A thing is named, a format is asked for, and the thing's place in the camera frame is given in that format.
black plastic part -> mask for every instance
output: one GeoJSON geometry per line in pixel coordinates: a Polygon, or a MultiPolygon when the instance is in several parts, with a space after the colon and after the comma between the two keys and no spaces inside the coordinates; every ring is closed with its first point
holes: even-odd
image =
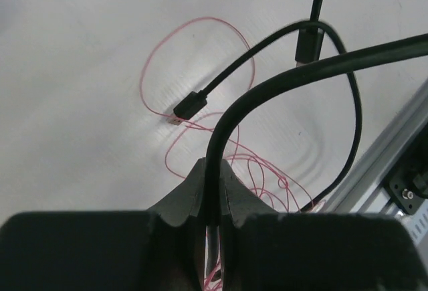
{"type": "Polygon", "coordinates": [[[319,29],[301,29],[296,47],[295,60],[300,64],[309,64],[320,59],[324,32],[319,29]]]}
{"type": "MultiPolygon", "coordinates": [[[[201,159],[148,211],[12,217],[0,229],[0,290],[202,290],[204,168],[201,159]]],[[[215,203],[224,291],[428,285],[411,238],[394,219],[279,214],[226,161],[215,203]]]]}
{"type": "Polygon", "coordinates": [[[202,290],[203,170],[199,161],[147,211],[12,217],[0,230],[0,290],[202,290]]]}
{"type": "Polygon", "coordinates": [[[391,199],[406,214],[417,212],[428,198],[428,124],[395,163],[383,180],[391,199]],[[403,197],[403,191],[413,193],[411,199],[403,197]]]}
{"type": "Polygon", "coordinates": [[[174,115],[189,120],[194,117],[199,111],[207,105],[207,97],[197,93],[191,92],[183,100],[179,102],[174,108],[174,115]]]}
{"type": "Polygon", "coordinates": [[[428,285],[417,250],[398,221],[276,213],[224,163],[221,173],[223,290],[421,290],[428,285]]]}
{"type": "Polygon", "coordinates": [[[405,199],[403,197],[403,191],[405,189],[411,190],[409,182],[406,181],[405,171],[403,169],[397,169],[394,177],[387,181],[387,186],[385,188],[394,203],[408,215],[415,214],[425,200],[417,195],[414,195],[412,199],[405,199]]]}

